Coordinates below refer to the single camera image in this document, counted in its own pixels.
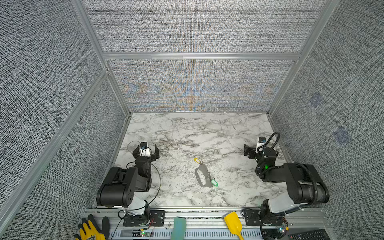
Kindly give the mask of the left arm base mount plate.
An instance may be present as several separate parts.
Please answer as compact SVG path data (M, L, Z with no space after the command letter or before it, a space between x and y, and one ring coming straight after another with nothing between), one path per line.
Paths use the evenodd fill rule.
M133 215L126 213L124 217L124 227L148 227L149 224L154 227L163 227L165 221L164 210L150 210L144 212L143 215Z

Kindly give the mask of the green key tag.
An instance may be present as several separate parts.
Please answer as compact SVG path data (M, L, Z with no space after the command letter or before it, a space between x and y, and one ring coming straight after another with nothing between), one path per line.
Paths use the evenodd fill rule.
M216 180L214 180L214 179L211 180L211 183L212 183L212 185L214 187L218 187L219 186L218 182Z

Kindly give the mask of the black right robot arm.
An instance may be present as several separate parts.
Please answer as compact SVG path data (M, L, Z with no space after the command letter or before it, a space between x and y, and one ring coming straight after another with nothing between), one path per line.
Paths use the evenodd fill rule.
M263 201L259 210L245 210L248 226L279 225L289 213L318 204L325 204L330 193L313 165L284 163L276 165L278 151L244 145L244 156L255 159L256 175L267 183L285 183L287 190L277 197Z

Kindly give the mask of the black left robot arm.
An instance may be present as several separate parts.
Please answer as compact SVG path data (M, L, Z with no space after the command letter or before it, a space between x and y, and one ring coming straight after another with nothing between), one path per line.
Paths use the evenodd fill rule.
M122 210L125 227L147 226L154 222L151 203L135 195L151 188L153 162L160 158L158 147L154 149L152 151L147 142L141 142L132 153L135 165L126 169L110 168L98 190L97 206Z

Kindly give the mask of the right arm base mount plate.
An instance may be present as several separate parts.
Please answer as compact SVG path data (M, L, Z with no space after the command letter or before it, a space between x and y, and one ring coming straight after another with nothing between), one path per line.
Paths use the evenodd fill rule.
M262 216L260 209L244 208L241 215L245 219L246 225L251 227L260 226L261 221L266 217ZM282 217L272 216L263 221L264 226L281 226L284 220Z

